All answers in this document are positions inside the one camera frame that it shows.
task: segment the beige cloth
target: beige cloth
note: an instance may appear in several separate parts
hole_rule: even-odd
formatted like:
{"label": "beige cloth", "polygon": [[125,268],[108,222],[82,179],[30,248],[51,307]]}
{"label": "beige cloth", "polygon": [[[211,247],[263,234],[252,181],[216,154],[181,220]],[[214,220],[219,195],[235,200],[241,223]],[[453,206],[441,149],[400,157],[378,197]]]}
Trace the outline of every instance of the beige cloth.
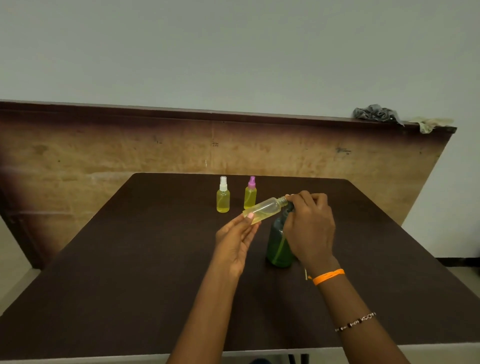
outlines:
{"label": "beige cloth", "polygon": [[432,132],[435,126],[450,125],[451,123],[453,123],[453,119],[427,119],[422,116],[417,116],[416,118],[410,120],[410,122],[417,123],[420,126],[420,132],[422,134],[428,134]]}

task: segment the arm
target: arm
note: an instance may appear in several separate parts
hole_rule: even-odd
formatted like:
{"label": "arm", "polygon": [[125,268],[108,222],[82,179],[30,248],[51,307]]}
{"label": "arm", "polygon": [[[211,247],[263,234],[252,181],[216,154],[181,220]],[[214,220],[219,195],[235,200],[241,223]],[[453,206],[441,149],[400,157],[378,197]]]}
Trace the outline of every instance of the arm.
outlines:
{"label": "arm", "polygon": [[[295,212],[289,214],[284,226],[293,254],[312,277],[339,269],[340,264],[332,254],[335,222],[327,196],[302,191],[287,196],[287,200],[295,205]],[[336,328],[372,312],[343,274],[317,287]],[[408,363],[375,317],[347,328],[339,335],[350,364]]]}
{"label": "arm", "polygon": [[168,364],[220,363],[233,295],[259,224],[236,217],[216,234],[215,252]]}

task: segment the black baseboard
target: black baseboard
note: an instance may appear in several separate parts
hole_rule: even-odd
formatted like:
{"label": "black baseboard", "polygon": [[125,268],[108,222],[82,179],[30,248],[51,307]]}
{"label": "black baseboard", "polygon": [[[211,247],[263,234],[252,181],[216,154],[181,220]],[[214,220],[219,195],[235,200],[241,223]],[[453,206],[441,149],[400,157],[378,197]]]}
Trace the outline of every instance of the black baseboard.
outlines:
{"label": "black baseboard", "polygon": [[437,258],[445,267],[480,267],[479,258]]}

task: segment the person's right hand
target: person's right hand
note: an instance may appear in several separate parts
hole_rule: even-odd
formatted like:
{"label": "person's right hand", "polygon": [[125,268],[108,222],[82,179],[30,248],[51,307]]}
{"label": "person's right hand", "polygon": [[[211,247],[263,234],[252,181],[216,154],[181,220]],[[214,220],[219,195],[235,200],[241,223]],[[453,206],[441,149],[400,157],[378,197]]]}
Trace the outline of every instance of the person's right hand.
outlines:
{"label": "person's right hand", "polygon": [[295,206],[283,227],[292,253],[312,277],[339,269],[332,254],[335,222],[327,195],[302,191],[286,198]]}

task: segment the large green bottle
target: large green bottle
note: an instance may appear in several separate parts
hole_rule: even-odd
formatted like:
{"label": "large green bottle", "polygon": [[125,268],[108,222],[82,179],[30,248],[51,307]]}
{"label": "large green bottle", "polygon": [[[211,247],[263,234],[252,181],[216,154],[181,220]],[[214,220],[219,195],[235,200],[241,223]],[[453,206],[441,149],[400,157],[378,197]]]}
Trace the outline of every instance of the large green bottle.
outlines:
{"label": "large green bottle", "polygon": [[279,268],[287,268],[293,263],[294,255],[283,235],[283,225],[291,211],[293,211],[293,203],[289,202],[283,209],[282,215],[272,224],[270,235],[268,237],[267,259],[270,263]]}

